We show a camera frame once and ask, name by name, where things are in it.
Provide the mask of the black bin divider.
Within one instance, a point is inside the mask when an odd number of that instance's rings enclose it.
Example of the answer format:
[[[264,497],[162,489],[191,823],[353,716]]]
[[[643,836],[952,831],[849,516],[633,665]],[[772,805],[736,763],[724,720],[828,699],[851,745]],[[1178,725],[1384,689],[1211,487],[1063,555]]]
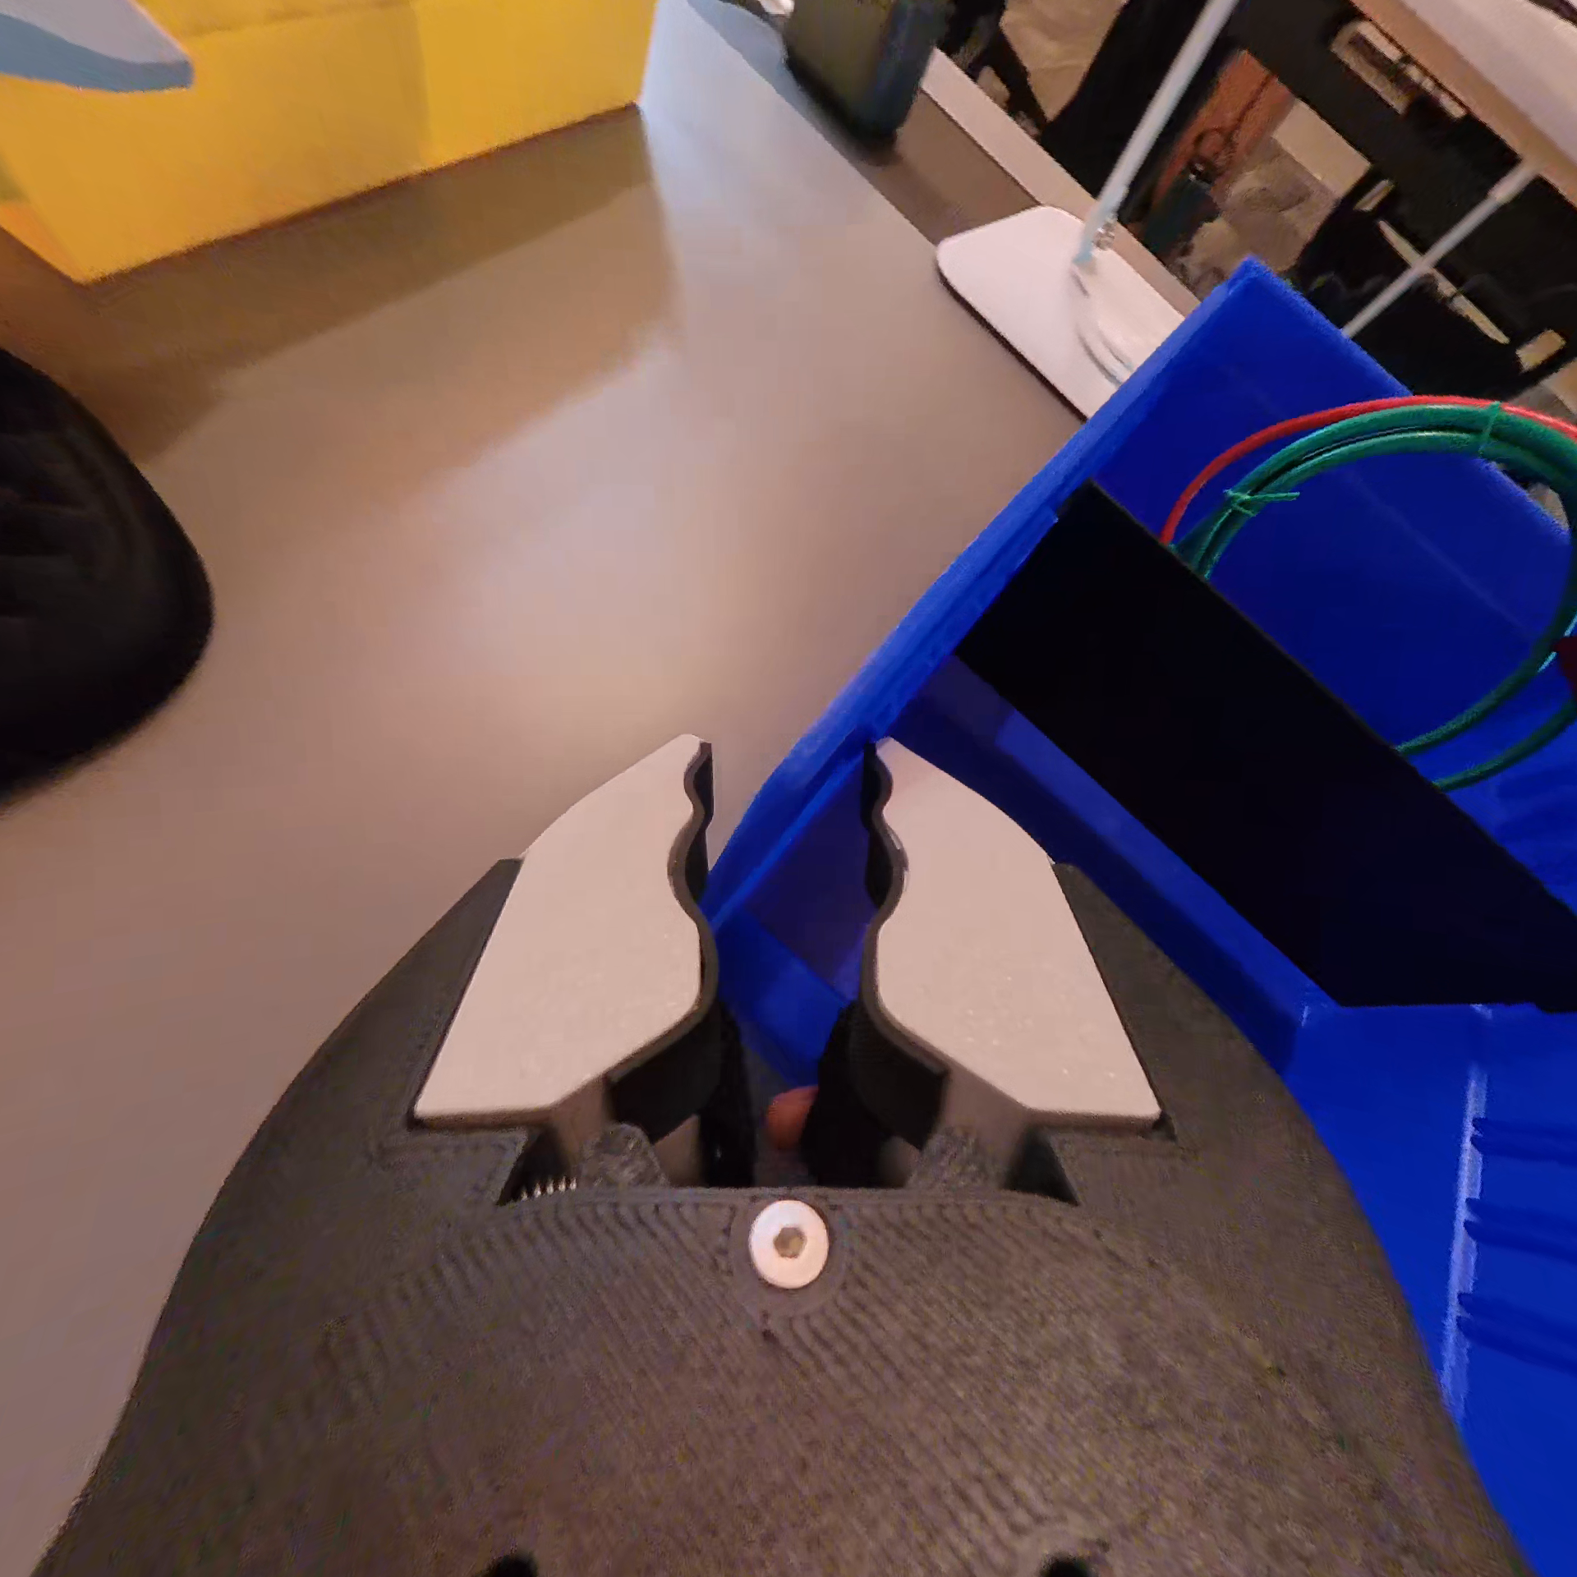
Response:
[[[959,660],[1340,1007],[1574,1007],[1574,917],[1106,490]]]

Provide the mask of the black office chair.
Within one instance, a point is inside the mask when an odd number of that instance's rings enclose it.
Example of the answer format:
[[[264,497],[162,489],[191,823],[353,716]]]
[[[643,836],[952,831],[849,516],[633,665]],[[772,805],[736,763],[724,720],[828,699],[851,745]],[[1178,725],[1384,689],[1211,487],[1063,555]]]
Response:
[[[1409,268],[1405,248],[1423,252],[1419,220],[1390,178],[1366,175],[1320,220],[1285,280],[1344,327]],[[1410,394],[1504,400],[1534,383],[1523,357],[1542,332],[1534,294],[1512,232],[1492,219],[1363,327],[1356,344]]]

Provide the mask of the yellow plastic bin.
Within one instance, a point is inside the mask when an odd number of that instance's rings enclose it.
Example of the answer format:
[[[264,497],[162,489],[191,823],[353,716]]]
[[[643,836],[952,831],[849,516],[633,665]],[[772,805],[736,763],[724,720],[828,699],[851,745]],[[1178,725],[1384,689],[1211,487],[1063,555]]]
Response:
[[[651,1],[147,1],[187,90],[4,76],[4,232],[74,283],[637,104]]]

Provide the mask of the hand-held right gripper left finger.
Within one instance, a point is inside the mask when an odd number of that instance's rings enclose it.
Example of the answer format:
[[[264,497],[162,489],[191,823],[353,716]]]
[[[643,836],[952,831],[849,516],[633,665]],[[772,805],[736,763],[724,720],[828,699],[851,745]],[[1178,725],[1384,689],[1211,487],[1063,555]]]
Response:
[[[413,1101],[427,1128],[599,1128],[610,1077],[703,1000],[684,859],[710,745],[678,734],[521,852]]]

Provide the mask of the grey desk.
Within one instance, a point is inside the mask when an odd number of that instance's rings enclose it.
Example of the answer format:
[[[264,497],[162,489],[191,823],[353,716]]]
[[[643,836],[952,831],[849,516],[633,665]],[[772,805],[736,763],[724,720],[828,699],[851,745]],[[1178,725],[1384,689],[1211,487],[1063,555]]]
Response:
[[[718,848],[1072,436],[935,272],[1030,201],[1086,194],[972,81],[865,151],[754,17],[662,5],[637,110],[95,288],[4,238],[4,345],[213,597],[171,703],[4,808],[4,1573],[366,990],[676,734]]]

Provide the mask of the blue plastic bin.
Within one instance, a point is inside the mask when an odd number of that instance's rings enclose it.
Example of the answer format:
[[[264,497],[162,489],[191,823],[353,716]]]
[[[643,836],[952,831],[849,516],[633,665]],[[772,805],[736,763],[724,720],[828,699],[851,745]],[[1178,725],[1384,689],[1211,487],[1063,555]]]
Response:
[[[959,660],[1079,484],[1180,557],[1257,466],[1391,397],[1390,377],[1269,268],[1242,265],[983,529],[789,750],[708,889],[731,1005],[787,1073],[851,994],[856,753],[896,731],[959,768],[1212,999],[1355,1189],[1494,1508],[1534,1573],[1572,1573],[1572,1012],[1342,1007]],[[1267,487],[1204,578],[1397,750],[1489,696],[1572,608],[1566,527],[1469,445],[1396,450]],[[1572,652],[1409,762],[1572,911]]]

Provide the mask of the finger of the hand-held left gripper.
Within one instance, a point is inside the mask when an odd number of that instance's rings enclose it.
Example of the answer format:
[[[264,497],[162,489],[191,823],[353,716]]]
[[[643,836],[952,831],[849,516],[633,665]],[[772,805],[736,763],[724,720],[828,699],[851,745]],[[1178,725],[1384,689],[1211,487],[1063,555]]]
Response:
[[[194,67],[134,1],[2,1],[2,74],[106,94],[187,90]]]

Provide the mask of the black padded wrist rest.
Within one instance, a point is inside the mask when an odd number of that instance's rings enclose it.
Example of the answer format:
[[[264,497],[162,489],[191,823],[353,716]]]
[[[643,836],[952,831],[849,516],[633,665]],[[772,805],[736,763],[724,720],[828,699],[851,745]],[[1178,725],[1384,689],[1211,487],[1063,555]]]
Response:
[[[2,351],[2,797],[144,725],[206,654],[206,564],[87,405]]]

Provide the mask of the dark grey box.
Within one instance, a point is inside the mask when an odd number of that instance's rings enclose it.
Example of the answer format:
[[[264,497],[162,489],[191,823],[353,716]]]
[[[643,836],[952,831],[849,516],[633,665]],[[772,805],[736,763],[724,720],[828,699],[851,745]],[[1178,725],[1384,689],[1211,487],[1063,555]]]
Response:
[[[868,144],[888,144],[921,88],[949,1],[795,1],[785,60],[812,95]]]

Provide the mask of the white document stand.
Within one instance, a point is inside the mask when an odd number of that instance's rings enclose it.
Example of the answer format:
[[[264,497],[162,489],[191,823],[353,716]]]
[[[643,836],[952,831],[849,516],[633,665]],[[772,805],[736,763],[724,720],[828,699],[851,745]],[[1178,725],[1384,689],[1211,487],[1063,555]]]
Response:
[[[1157,147],[1236,8],[1203,7],[1084,219],[1056,206],[1036,206],[935,248],[940,279],[952,296],[1084,418],[1106,403],[1181,322],[1181,311],[1138,266],[1126,255],[1106,258],[1114,253],[1116,213],[1135,187],[1144,156]],[[1356,340],[1363,327],[1538,178],[1545,181],[1517,159],[1447,230],[1413,255],[1368,307],[1340,327],[1342,335]]]

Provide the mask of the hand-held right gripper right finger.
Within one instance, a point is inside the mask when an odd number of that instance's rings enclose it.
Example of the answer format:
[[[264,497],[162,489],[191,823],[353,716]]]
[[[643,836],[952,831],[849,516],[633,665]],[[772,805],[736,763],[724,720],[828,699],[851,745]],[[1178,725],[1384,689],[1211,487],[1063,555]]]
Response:
[[[858,1099],[893,1132],[1154,1128],[1163,1107],[1054,859],[895,739],[868,768],[885,891],[865,936]]]

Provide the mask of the tan printed poster board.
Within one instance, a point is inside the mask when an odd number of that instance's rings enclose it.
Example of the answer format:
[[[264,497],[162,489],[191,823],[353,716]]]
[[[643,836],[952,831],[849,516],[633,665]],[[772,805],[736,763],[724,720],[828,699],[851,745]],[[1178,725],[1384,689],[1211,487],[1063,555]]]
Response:
[[[1530,1],[1358,1],[1539,176],[1574,201],[1574,25]]]

